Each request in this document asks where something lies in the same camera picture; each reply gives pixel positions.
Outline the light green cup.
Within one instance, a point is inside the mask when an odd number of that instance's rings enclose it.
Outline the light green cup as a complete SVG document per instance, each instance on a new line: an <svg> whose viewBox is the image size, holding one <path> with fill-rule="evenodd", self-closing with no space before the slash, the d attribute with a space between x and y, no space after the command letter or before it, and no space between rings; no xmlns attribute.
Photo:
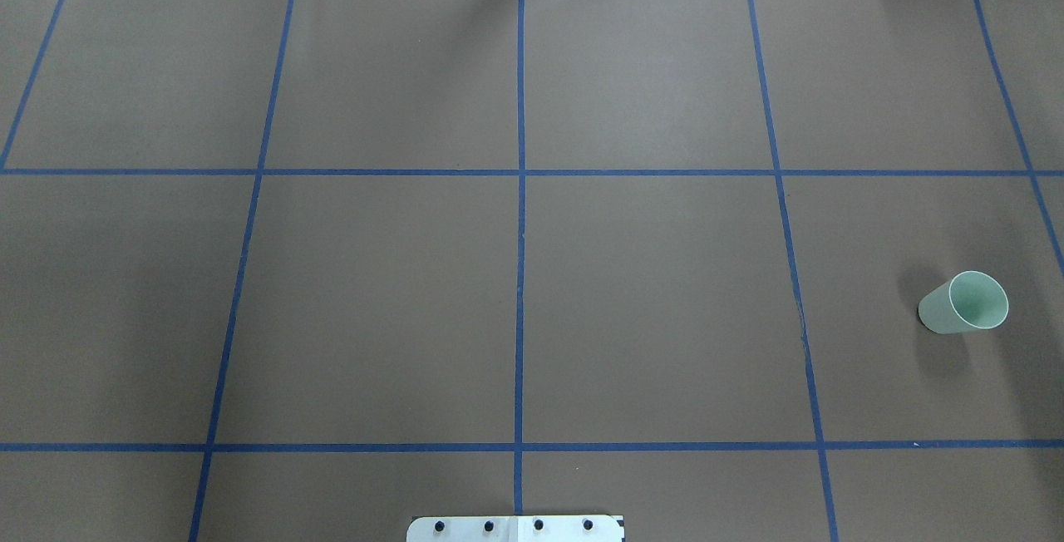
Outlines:
<svg viewBox="0 0 1064 542"><path fill-rule="evenodd" d="M1009 313L1004 288L990 274L972 270L955 274L917 303L919 321L940 335L991 330Z"/></svg>

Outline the white mast base plate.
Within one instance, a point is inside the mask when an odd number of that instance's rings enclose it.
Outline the white mast base plate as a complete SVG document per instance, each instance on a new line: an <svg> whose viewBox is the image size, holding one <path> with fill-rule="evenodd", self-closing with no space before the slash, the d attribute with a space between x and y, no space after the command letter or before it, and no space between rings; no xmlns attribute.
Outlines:
<svg viewBox="0 0 1064 542"><path fill-rule="evenodd" d="M422 516L406 541L624 541L624 518L614 515Z"/></svg>

